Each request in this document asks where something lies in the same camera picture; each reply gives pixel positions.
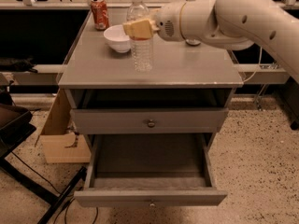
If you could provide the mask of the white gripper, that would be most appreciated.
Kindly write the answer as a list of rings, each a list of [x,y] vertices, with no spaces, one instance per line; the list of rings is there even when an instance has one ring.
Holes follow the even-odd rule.
[[[131,38],[150,39],[159,28],[158,35],[161,39],[182,41],[180,17],[184,5],[184,2],[166,4],[156,13],[156,22],[151,19],[128,21],[122,25],[123,30]]]

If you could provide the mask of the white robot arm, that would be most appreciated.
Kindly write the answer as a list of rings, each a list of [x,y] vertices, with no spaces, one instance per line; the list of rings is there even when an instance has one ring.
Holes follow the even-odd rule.
[[[194,0],[169,3],[123,25],[127,35],[165,41],[195,39],[242,50],[257,44],[299,82],[299,20],[273,0]]]

